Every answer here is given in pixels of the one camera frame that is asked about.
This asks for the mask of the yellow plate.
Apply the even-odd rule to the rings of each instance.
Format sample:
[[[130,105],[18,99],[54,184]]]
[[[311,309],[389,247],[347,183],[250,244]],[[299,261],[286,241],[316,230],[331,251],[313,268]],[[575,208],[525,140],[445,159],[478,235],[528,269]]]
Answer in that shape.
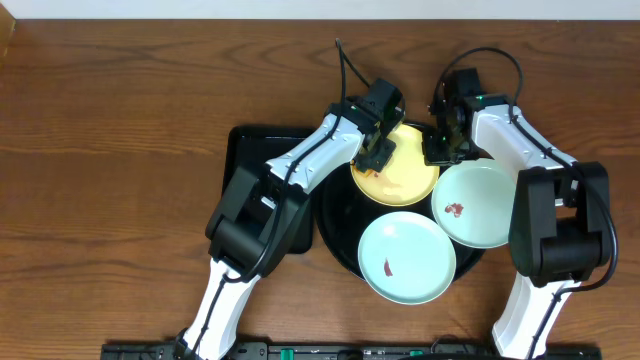
[[[431,193],[439,179],[440,167],[425,164],[420,130],[402,124],[389,138],[396,149],[382,171],[360,172],[352,165],[352,178],[375,202],[393,207],[415,204]]]

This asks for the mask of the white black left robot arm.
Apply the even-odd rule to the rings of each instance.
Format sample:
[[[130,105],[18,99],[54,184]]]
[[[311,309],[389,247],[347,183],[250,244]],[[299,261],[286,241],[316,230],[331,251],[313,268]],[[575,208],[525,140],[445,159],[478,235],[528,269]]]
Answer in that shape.
[[[293,149],[235,170],[205,229],[209,282],[194,322],[176,340],[175,358],[221,359],[229,352],[251,292],[289,252],[313,190],[350,162],[382,169],[395,147],[388,135],[404,115],[397,91],[343,98]]]

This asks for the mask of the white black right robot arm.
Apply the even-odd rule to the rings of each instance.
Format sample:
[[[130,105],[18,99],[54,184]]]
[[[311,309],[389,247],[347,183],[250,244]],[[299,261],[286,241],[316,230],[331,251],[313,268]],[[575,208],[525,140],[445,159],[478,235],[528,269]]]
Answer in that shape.
[[[502,357],[539,358],[569,296],[615,271],[607,171],[554,147],[506,95],[437,95],[430,111],[437,127],[423,140],[426,163],[458,170],[485,152],[515,181],[507,243],[517,275],[492,337]]]

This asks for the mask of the black rectangular tray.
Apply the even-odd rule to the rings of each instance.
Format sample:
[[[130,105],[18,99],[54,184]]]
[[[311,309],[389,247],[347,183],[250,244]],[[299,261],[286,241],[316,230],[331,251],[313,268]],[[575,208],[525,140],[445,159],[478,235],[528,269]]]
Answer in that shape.
[[[239,125],[228,136],[222,192],[240,165],[264,163],[297,146],[314,132],[310,127],[283,127],[274,125]],[[313,242],[311,205],[302,214],[302,221],[292,243],[290,254],[304,254]]]

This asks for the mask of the mint plate small red stain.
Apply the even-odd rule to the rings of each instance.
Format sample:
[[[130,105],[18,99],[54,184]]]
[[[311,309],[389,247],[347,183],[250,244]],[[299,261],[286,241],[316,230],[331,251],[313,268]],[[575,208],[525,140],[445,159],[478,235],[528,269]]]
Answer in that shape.
[[[402,305],[420,305],[442,295],[457,265],[453,244],[441,227],[407,211],[371,222],[361,235],[357,258],[367,284]]]

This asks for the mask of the mint plate large red stain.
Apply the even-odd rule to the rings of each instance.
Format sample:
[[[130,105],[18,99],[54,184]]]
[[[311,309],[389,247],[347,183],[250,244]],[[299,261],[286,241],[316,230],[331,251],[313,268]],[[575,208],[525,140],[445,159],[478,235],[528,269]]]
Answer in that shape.
[[[516,184],[497,161],[464,161],[446,169],[431,196],[435,221],[457,243],[491,249],[508,243]]]

